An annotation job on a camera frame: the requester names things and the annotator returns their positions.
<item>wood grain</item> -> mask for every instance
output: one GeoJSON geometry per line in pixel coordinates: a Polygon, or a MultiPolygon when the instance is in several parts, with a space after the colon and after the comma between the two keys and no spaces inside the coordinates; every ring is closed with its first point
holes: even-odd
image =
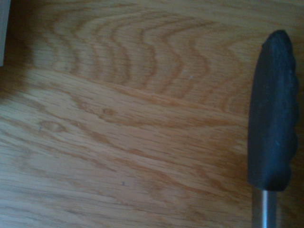
{"type": "MultiPolygon", "coordinates": [[[[286,29],[303,106],[302,14],[283,0],[13,0],[0,227],[250,227],[255,64],[286,29]]],[[[303,127],[282,227],[304,224],[303,127]]]]}

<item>wooden surface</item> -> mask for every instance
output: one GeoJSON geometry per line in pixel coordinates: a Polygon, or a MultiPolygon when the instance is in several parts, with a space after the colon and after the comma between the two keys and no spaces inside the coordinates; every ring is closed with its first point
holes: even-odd
{"type": "MultiPolygon", "coordinates": [[[[261,44],[301,0],[13,0],[0,68],[1,228],[249,228],[261,44]]],[[[304,120],[279,227],[304,224],[304,120]]]]}
{"type": "Polygon", "coordinates": [[[9,18],[10,0],[0,1],[0,66],[3,65],[5,36],[9,18]]]}

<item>black grip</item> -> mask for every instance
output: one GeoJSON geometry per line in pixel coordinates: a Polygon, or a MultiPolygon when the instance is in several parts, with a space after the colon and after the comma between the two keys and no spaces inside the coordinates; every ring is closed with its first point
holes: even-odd
{"type": "Polygon", "coordinates": [[[297,91],[292,43],[285,31],[275,31],[262,46],[251,92],[248,182],[258,189],[283,191],[290,181],[297,91]]]}

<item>metal rod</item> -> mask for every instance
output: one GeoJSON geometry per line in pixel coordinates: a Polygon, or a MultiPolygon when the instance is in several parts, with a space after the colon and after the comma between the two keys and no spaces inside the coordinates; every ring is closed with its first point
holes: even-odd
{"type": "Polygon", "coordinates": [[[252,189],[252,228],[276,228],[276,192],[252,189]]]}

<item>handle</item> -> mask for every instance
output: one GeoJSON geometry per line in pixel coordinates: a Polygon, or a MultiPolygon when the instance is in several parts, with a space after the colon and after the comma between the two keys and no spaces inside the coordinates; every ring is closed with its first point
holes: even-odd
{"type": "Polygon", "coordinates": [[[285,31],[275,31],[257,61],[249,112],[248,182],[260,190],[283,191],[290,181],[297,91],[291,41],[285,31]]]}

